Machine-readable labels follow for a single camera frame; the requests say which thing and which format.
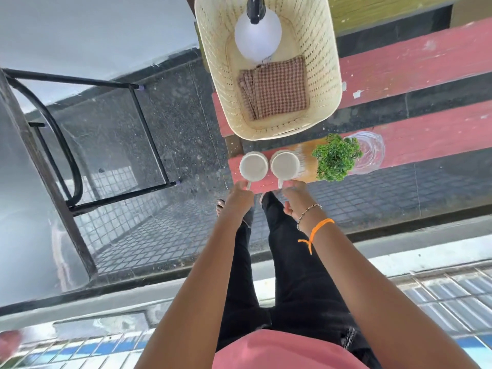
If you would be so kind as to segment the person's right hand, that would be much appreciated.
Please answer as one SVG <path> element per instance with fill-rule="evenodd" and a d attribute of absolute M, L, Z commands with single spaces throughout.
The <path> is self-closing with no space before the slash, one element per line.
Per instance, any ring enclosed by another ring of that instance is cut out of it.
<path fill-rule="evenodd" d="M 326 215 L 314 198 L 311 197 L 307 189 L 307 194 L 302 197 L 284 197 L 286 199 L 284 203 L 284 213 L 292 217 L 298 228 L 301 231 L 312 229 L 319 218 L 325 218 Z"/>

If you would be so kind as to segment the white ceramic mug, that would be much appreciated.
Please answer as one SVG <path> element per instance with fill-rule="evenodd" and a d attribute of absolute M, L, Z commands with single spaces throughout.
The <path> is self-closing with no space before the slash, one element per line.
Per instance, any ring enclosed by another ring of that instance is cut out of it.
<path fill-rule="evenodd" d="M 243 155 L 239 171 L 242 178 L 247 181 L 247 190 L 250 190 L 253 182 L 259 182 L 267 176 L 269 161 L 261 152 L 248 152 Z"/>
<path fill-rule="evenodd" d="M 270 158 L 270 170 L 278 180 L 278 189 L 282 189 L 284 182 L 295 179 L 302 172 L 302 162 L 298 153 L 281 149 Z"/>

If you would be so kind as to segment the person's right forearm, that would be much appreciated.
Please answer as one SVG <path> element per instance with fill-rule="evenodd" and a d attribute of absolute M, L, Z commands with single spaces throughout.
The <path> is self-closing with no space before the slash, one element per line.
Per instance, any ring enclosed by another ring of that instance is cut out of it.
<path fill-rule="evenodd" d="M 384 369 L 480 369 L 336 224 L 313 247 Z"/>

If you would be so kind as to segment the person's left forearm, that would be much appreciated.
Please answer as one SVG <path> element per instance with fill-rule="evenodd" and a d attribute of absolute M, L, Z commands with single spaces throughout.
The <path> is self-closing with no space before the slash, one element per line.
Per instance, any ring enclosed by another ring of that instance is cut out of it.
<path fill-rule="evenodd" d="M 212 369 L 223 314 L 259 307 L 250 227 L 222 211 L 206 247 L 158 324 L 135 369 Z"/>

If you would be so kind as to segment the wooden tray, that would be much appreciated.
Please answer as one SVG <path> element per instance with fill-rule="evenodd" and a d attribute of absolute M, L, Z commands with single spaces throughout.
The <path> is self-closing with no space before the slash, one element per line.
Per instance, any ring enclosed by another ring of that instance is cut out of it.
<path fill-rule="evenodd" d="M 325 141 L 322 139 L 318 140 L 313 140 L 313 141 L 308 141 L 308 142 L 301 142 L 297 143 L 294 145 L 286 146 L 286 147 L 281 147 L 281 148 L 276 148 L 273 150 L 270 150 L 269 153 L 269 166 L 270 166 L 270 158 L 272 155 L 281 149 L 287 149 L 287 150 L 292 150 L 296 153 L 298 153 L 299 158 L 301 159 L 302 163 L 302 172 L 298 177 L 292 180 L 299 180 L 303 181 L 305 183 L 313 183 L 317 181 L 316 178 L 316 169 L 317 169 L 317 161 L 314 157 L 311 156 L 312 151 L 314 148 L 316 148 L 317 145 L 322 145 L 325 144 Z"/>

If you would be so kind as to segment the orange thread wristband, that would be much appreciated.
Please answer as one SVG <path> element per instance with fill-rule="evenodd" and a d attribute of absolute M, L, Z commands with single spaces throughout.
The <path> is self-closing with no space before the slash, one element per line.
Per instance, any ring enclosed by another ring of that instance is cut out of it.
<path fill-rule="evenodd" d="M 312 230 L 311 230 L 311 233 L 310 233 L 310 236 L 309 238 L 306 240 L 306 239 L 299 239 L 298 240 L 298 243 L 304 243 L 307 247 L 308 247 L 308 250 L 309 250 L 309 254 L 312 255 L 312 252 L 313 252 L 313 241 L 314 241 L 314 238 L 317 234 L 317 232 L 322 228 L 324 227 L 325 225 L 327 224 L 335 224 L 334 220 L 332 220 L 331 218 L 326 218 L 322 221 L 320 221 Z"/>

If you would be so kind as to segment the green artificial plant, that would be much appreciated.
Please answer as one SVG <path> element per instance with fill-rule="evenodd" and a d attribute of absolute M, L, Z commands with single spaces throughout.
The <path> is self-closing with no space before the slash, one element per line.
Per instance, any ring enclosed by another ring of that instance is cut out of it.
<path fill-rule="evenodd" d="M 311 153 L 317 161 L 317 180 L 342 181 L 362 155 L 357 139 L 328 134 L 325 144 L 317 145 Z"/>

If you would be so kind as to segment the clear glass vase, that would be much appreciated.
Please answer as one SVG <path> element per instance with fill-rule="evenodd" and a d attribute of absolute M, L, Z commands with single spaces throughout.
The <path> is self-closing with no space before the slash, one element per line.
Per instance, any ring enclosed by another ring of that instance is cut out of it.
<path fill-rule="evenodd" d="M 355 161 L 350 175 L 365 175 L 380 168 L 385 156 L 383 136 L 372 131 L 358 131 L 345 139 L 357 140 L 362 156 Z"/>

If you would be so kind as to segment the black trousers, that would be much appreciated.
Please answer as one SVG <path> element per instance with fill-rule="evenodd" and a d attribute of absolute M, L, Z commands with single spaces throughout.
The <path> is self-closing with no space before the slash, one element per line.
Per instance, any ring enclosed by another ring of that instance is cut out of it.
<path fill-rule="evenodd" d="M 249 253 L 254 210 L 250 209 L 236 233 L 216 353 L 258 330 L 333 343 L 368 369 L 382 369 L 316 251 L 310 254 L 305 244 L 298 243 L 307 236 L 273 192 L 263 195 L 261 206 L 274 261 L 275 304 L 261 307 L 254 289 Z"/>

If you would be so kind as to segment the brown checked folded cloth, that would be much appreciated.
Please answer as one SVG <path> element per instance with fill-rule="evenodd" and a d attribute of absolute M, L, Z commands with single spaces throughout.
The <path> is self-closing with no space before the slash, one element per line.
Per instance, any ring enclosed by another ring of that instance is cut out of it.
<path fill-rule="evenodd" d="M 310 105 L 304 55 L 241 70 L 237 83 L 250 120 L 304 111 Z"/>

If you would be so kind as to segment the cream perforated plastic basket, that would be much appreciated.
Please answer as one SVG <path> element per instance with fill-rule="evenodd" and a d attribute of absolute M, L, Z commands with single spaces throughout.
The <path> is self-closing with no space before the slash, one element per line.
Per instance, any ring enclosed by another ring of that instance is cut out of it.
<path fill-rule="evenodd" d="M 237 82 L 241 70 L 256 62 L 245 58 L 234 39 L 247 0 L 195 0 L 194 11 L 203 52 L 213 80 L 213 102 L 223 137 L 248 141 L 297 134 L 331 116 L 341 103 L 342 80 L 328 0 L 265 0 L 280 19 L 282 36 L 269 61 L 302 55 L 306 65 L 308 107 L 289 114 L 252 120 Z"/>

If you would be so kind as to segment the white spray bottle black nozzle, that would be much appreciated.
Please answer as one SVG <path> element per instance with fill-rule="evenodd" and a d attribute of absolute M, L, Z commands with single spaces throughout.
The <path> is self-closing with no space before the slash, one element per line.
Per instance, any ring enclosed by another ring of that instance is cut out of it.
<path fill-rule="evenodd" d="M 241 55 L 255 64 L 267 62 L 278 49 L 281 37 L 280 18 L 266 6 L 265 0 L 247 0 L 234 31 Z"/>

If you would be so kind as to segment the pink shirt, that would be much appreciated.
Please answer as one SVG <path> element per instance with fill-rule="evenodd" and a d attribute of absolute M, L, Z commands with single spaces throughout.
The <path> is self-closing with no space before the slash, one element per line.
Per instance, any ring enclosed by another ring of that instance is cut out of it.
<path fill-rule="evenodd" d="M 212 369 L 369 369 L 339 345 L 257 330 L 215 353 Z"/>

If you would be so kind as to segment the red wooden bench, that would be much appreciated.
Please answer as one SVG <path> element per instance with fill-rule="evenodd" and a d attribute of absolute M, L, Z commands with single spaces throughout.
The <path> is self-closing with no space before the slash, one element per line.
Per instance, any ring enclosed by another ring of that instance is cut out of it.
<path fill-rule="evenodd" d="M 340 108 L 492 72 L 492 18 L 341 59 Z M 492 100 L 365 128 L 382 137 L 380 168 L 492 147 Z"/>

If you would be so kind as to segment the black metal chair frame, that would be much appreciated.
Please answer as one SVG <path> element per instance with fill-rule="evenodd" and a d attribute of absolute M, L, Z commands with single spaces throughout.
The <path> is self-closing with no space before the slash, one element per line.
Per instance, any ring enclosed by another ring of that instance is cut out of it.
<path fill-rule="evenodd" d="M 69 211 L 71 212 L 73 217 L 79 217 L 85 214 L 88 214 L 92 211 L 95 211 L 101 207 L 109 206 L 111 204 L 116 204 L 120 202 L 124 202 L 126 200 L 130 200 L 133 198 L 139 198 L 141 196 L 151 194 L 154 192 L 162 191 L 171 187 L 181 185 L 180 180 L 171 181 L 168 177 L 168 174 L 164 168 L 163 161 L 158 153 L 157 146 L 154 138 L 151 135 L 151 131 L 147 120 L 144 116 L 142 107 L 137 98 L 136 91 L 144 91 L 145 87 L 143 85 L 135 84 L 135 83 L 127 83 L 127 82 L 119 82 L 114 80 L 96 80 L 96 79 L 88 79 L 88 78 L 79 78 L 74 76 L 64 76 L 64 75 L 54 75 L 47 73 L 38 73 L 38 72 L 30 72 L 25 70 L 15 70 L 15 69 L 2 69 L 3 74 L 5 74 L 7 82 L 9 86 L 13 87 L 15 90 L 20 92 L 25 98 L 27 98 L 32 105 L 34 105 L 35 109 L 40 112 L 41 116 L 44 118 L 45 123 L 41 122 L 33 122 L 29 121 L 28 124 L 30 128 L 34 131 L 34 134 L 37 136 L 40 145 L 47 156 L 48 163 L 51 166 L 53 172 L 55 173 L 60 186 L 65 193 L 67 200 L 65 201 Z M 137 111 L 140 124 L 144 130 L 144 134 L 151 148 L 151 152 L 156 160 L 158 170 L 161 174 L 161 177 L 164 181 L 163 184 L 153 187 L 147 187 L 144 189 L 136 190 L 136 191 L 127 191 L 125 193 L 104 198 L 98 199 L 93 202 L 80 204 L 80 201 L 83 197 L 83 178 L 80 171 L 80 168 L 77 164 L 77 161 L 68 145 L 65 136 L 56 122 L 55 118 L 52 116 L 46 105 L 24 84 L 22 84 L 19 80 L 34 80 L 34 81 L 46 81 L 53 82 L 59 84 L 68 84 L 68 85 L 83 85 L 83 86 L 96 86 L 96 87 L 107 87 L 107 88 L 120 88 L 128 90 L 131 94 L 135 109 Z M 70 193 L 68 187 L 63 179 L 63 176 L 55 162 L 53 155 L 47 145 L 44 137 L 41 134 L 40 129 L 45 127 L 46 124 L 51 128 L 60 149 L 65 156 L 68 165 L 70 167 L 72 177 L 73 177 L 73 193 Z"/>

